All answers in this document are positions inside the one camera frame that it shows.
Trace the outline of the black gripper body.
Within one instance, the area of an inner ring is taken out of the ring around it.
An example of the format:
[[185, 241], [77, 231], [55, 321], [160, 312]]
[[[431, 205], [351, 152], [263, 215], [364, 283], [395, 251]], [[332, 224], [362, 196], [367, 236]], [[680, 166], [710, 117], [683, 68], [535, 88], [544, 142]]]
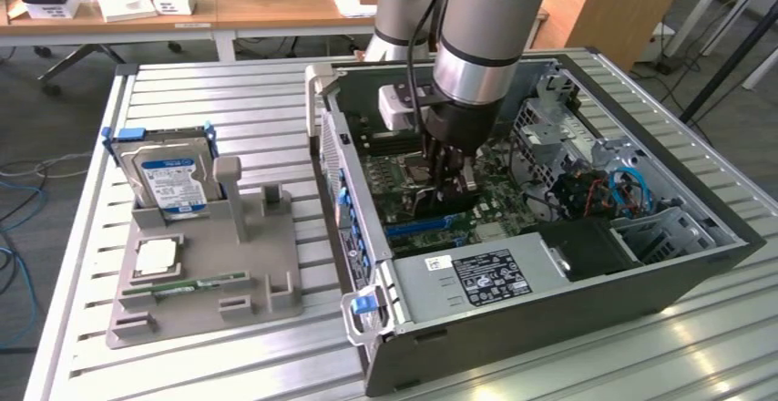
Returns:
[[458, 101], [432, 105], [424, 121], [426, 131], [446, 146], [474, 153], [488, 139], [500, 106], [500, 100], [475, 106]]

